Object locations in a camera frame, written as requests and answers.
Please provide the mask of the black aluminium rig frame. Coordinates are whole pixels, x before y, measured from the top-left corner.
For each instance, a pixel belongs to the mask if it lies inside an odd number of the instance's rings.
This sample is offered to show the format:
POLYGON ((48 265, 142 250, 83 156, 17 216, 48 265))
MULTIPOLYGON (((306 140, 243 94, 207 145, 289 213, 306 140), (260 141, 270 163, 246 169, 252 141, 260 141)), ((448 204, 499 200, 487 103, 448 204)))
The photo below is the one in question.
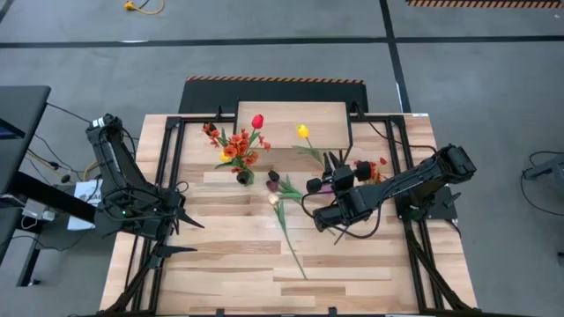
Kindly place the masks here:
MULTIPOLYGON (((220 164, 219 149, 202 132, 205 122, 234 130, 228 115, 156 114, 145 118, 137 165, 145 178, 164 188, 172 173, 186 197, 186 213, 204 226, 180 223, 169 246, 196 252, 173 254, 157 268, 144 261, 152 245, 120 233, 95 317, 222 315, 322 317, 378 315, 471 317, 479 314, 459 235, 440 220, 397 217, 396 196, 366 221, 320 232, 308 214, 335 202, 309 195, 306 183, 319 172, 255 170, 244 187, 237 173, 220 164), (293 249, 304 280, 268 202, 268 172, 283 178, 303 197, 281 199, 293 249)), ((356 160, 388 164, 386 180, 433 156, 438 149, 430 121, 416 114, 361 114, 347 108, 351 147, 335 154, 355 169, 356 160)))

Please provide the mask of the black desk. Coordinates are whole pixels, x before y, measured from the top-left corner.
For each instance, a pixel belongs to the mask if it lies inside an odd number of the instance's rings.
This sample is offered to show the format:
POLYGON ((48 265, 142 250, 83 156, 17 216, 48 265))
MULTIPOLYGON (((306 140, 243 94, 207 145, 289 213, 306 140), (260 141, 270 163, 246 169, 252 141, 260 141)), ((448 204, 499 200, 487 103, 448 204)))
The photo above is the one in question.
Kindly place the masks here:
MULTIPOLYGON (((47 85, 0 85, 0 118, 26 133, 21 139, 0 140, 0 210, 22 210, 26 201, 33 199, 51 209, 92 222, 95 208, 91 204, 19 170, 48 105, 50 92, 47 85)), ((38 283, 33 279, 33 270, 45 248, 39 242, 45 222, 39 220, 29 228, 25 223, 22 216, 14 214, 8 217, 6 226, 0 226, 0 264, 17 238, 14 235, 17 229, 25 231, 27 238, 32 240, 17 281, 18 287, 38 283)))

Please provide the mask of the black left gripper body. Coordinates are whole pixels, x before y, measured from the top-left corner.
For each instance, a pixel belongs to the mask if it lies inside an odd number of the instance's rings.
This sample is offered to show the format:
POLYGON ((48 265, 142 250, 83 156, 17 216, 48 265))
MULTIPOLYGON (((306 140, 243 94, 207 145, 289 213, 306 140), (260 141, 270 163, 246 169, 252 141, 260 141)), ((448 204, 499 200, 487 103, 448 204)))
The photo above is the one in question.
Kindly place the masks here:
POLYGON ((167 192, 167 215, 160 220, 158 227, 156 243, 150 253, 148 260, 149 268, 157 268, 166 258, 158 257, 158 250, 161 246, 168 246, 167 238, 174 231, 177 224, 176 209, 182 207, 182 195, 177 191, 167 192))

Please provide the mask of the cream artificial tulip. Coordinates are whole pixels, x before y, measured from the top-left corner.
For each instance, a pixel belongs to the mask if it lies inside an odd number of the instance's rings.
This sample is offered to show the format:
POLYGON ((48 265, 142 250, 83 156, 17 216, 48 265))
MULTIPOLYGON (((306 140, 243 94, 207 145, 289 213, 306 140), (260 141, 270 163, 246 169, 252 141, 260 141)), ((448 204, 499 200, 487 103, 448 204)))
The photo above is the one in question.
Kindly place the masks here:
POLYGON ((273 193, 268 195, 268 202, 272 206, 272 208, 273 208, 273 210, 276 214, 280 228, 281 228, 281 230, 282 230, 282 232, 285 236, 286 244, 290 248, 291 254, 292 254, 292 256, 293 256, 293 258, 296 262, 296 265, 298 266, 298 268, 300 270, 300 273, 301 273, 303 279, 308 280, 308 277, 307 277, 307 275, 306 275, 306 273, 305 273, 305 271, 304 271, 304 269, 301 265, 301 262, 300 262, 298 256, 296 255, 296 253, 293 249, 292 243, 291 243, 289 236, 288 236, 288 233, 287 233, 286 214, 285 214, 284 202, 281 200, 281 198, 278 195, 273 194, 273 193))

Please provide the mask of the white printed paper sheet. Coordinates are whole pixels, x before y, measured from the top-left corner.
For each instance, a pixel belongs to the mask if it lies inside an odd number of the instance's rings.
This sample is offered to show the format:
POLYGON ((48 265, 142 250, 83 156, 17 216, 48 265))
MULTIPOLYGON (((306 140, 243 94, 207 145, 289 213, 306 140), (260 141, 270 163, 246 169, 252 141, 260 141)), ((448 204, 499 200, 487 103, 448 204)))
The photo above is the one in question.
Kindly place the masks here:
MULTIPOLYGON (((75 187, 74 196, 96 208, 101 199, 100 187, 102 183, 102 179, 79 182, 75 187)), ((73 216, 69 217, 67 223, 67 230, 72 232, 92 230, 94 228, 94 223, 73 216)))

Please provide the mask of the black artificial tulip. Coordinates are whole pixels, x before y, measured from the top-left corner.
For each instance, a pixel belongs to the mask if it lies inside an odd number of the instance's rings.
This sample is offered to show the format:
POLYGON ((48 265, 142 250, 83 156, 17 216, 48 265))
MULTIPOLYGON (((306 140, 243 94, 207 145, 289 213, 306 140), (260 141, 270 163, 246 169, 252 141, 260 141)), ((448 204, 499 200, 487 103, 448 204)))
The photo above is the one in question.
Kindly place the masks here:
POLYGON ((268 177, 269 177, 269 179, 266 181, 266 187, 272 193, 277 193, 277 192, 279 192, 281 194, 288 194, 288 193, 300 194, 301 193, 298 189, 296 189, 292 185, 292 182, 291 182, 288 174, 286 175, 285 178, 283 178, 277 172, 270 170, 268 172, 268 177))

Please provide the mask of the black yellow hazard strip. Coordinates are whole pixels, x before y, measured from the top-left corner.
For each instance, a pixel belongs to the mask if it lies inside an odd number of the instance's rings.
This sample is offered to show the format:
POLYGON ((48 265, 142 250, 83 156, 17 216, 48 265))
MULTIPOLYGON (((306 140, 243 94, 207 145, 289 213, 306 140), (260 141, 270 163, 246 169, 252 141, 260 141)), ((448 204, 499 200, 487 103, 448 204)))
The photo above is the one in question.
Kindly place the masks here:
POLYGON ((480 9, 564 9, 564 0, 406 0, 412 7, 480 9))

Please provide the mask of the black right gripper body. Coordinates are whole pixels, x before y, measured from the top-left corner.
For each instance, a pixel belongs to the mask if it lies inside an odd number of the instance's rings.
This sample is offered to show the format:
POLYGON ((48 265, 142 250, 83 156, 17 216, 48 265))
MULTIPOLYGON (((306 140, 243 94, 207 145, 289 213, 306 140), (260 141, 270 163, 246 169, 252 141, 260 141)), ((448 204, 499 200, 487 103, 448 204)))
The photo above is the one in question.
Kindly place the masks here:
POLYGON ((356 169, 341 166, 335 170, 327 169, 322 178, 310 179, 306 183, 309 194, 320 192, 325 185, 330 185, 333 191, 351 188, 354 181, 367 181, 372 178, 372 166, 368 161, 357 161, 356 169))

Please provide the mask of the orange artificial flower bunch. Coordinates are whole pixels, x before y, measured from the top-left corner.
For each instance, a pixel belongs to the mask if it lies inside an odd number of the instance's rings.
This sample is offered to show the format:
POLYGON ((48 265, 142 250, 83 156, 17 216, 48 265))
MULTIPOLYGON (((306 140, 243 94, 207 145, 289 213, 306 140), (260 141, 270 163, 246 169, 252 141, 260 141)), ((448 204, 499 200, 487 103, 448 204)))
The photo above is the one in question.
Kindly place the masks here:
MULTIPOLYGON (((235 140, 236 136, 239 137, 239 139, 241 140, 241 143, 239 145, 239 149, 240 149, 240 158, 241 158, 241 162, 242 162, 242 167, 243 170, 249 170, 251 171, 250 167, 246 167, 245 165, 245 158, 247 156, 247 152, 249 150, 249 139, 251 137, 251 133, 249 133, 247 130, 245 129, 241 129, 241 132, 238 134, 233 134, 232 136, 227 136, 229 138, 232 138, 233 140, 235 140)), ((262 147, 264 150, 269 151, 271 149, 271 144, 265 141, 264 136, 261 134, 261 136, 263 137, 263 145, 259 145, 256 148, 256 152, 258 153, 258 148, 262 147)))
POLYGON ((386 180, 382 175, 381 168, 386 166, 388 161, 384 157, 380 157, 377 161, 356 160, 353 165, 355 167, 354 174, 358 181, 368 185, 375 185, 386 180))

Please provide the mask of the black hazard-striped floor mat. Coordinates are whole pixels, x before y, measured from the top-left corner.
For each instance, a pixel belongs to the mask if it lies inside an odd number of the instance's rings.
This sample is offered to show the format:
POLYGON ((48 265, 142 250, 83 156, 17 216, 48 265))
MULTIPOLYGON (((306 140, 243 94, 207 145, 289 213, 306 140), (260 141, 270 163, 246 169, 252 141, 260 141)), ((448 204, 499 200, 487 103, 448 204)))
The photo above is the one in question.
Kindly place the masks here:
POLYGON ((360 79, 189 76, 179 112, 232 113, 241 101, 342 101, 368 111, 367 88, 360 79))

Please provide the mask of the wooden shelf with black legs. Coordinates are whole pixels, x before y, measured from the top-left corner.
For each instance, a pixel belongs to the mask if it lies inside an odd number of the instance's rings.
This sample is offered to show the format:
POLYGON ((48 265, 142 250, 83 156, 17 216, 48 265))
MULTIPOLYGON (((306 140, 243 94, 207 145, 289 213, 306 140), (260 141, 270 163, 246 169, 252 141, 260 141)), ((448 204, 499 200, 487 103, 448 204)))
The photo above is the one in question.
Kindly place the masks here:
POLYGON ((319 172, 321 166, 309 155, 301 155, 293 145, 306 145, 296 131, 299 124, 309 128, 309 139, 319 151, 345 153, 352 136, 344 102, 241 101, 234 130, 252 130, 255 115, 264 118, 260 129, 271 150, 258 148, 259 160, 254 169, 272 168, 285 172, 319 172))

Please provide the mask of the dark laptop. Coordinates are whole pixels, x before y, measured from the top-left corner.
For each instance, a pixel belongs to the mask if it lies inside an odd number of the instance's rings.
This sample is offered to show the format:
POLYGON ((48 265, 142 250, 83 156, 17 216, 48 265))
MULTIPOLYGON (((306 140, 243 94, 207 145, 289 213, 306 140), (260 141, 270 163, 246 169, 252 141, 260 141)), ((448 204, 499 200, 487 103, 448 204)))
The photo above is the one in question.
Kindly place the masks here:
POLYGON ((25 136, 23 130, 0 118, 0 140, 21 139, 25 136))

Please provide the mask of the grey floor device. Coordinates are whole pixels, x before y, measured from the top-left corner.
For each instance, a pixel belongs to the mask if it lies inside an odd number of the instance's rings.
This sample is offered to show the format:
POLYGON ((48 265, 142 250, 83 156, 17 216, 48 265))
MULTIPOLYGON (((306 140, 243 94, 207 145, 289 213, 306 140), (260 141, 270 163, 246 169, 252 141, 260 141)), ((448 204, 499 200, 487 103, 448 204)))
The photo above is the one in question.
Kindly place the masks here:
POLYGON ((564 183, 564 153, 559 153, 546 162, 525 170, 523 176, 526 180, 534 181, 539 176, 550 173, 554 175, 556 181, 564 183))

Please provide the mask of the white power strip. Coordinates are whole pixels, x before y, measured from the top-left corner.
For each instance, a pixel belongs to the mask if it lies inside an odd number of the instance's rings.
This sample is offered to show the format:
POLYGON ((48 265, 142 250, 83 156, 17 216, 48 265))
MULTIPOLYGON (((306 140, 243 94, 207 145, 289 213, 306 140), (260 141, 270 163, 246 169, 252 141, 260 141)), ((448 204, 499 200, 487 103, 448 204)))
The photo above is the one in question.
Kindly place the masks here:
POLYGON ((56 213, 47 205, 36 202, 33 199, 28 199, 26 201, 26 205, 22 209, 22 215, 24 217, 31 217, 44 221, 53 221, 56 218, 56 213))

